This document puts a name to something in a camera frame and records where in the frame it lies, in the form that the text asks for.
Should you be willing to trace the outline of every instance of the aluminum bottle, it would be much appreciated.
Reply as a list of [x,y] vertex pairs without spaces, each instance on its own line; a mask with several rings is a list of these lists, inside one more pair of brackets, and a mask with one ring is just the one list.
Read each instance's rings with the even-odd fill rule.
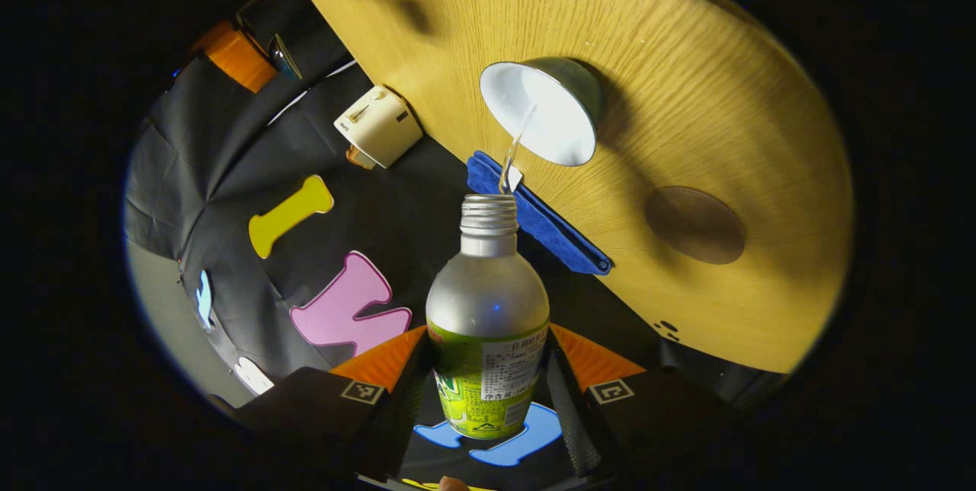
[[461,251],[437,274],[426,301],[444,416],[468,438],[522,431],[548,332],[548,297],[515,252],[515,197],[467,195]]

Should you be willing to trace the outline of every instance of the yellow bone shape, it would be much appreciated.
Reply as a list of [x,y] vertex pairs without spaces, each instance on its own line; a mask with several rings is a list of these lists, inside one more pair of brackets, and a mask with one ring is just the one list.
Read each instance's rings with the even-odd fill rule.
[[332,195],[325,188],[321,176],[311,175],[302,189],[265,214],[255,214],[248,223],[251,245],[261,258],[271,255],[271,246],[282,234],[307,219],[313,213],[326,213],[332,209]]

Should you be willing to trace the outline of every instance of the pink foam letter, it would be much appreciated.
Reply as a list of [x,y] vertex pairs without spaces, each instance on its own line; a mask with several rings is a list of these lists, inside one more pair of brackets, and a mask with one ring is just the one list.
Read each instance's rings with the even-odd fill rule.
[[345,268],[332,283],[302,307],[293,307],[292,323],[313,345],[341,345],[352,342],[352,356],[381,345],[407,330],[413,316],[409,308],[388,310],[364,318],[357,313],[376,303],[388,303],[393,290],[380,270],[362,252],[345,256]]

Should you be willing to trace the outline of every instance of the orange panel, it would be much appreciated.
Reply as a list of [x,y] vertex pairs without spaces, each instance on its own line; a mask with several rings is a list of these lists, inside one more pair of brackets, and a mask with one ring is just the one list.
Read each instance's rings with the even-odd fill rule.
[[261,91],[278,74],[244,33],[234,30],[226,20],[213,26],[193,45],[193,50],[203,50],[217,68],[250,92]]
[[359,380],[362,383],[377,384],[393,391],[400,375],[410,359],[411,353],[424,337],[426,325],[397,335],[383,344],[370,348],[355,358],[342,363],[330,373]]
[[623,379],[646,370],[637,363],[608,351],[607,348],[565,327],[550,324],[550,329],[565,353],[566,359],[569,360],[569,367],[576,376],[581,393],[586,393],[586,388],[593,384]]

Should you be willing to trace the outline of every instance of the wood grain surface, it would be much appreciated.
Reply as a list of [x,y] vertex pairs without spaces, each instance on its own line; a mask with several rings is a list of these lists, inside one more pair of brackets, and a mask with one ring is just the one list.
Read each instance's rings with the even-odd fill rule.
[[[488,64],[564,56],[595,71],[608,107],[592,161],[566,168],[520,150],[515,165],[527,188],[613,259],[600,279],[666,339],[788,372],[829,321],[853,230],[843,141],[815,85],[741,8],[313,2],[373,82],[403,95],[425,132],[461,160],[480,149],[502,161],[512,141],[481,98]],[[731,207],[746,230],[741,257],[710,265],[656,237],[644,205],[665,186]],[[599,317],[600,306],[585,310]]]

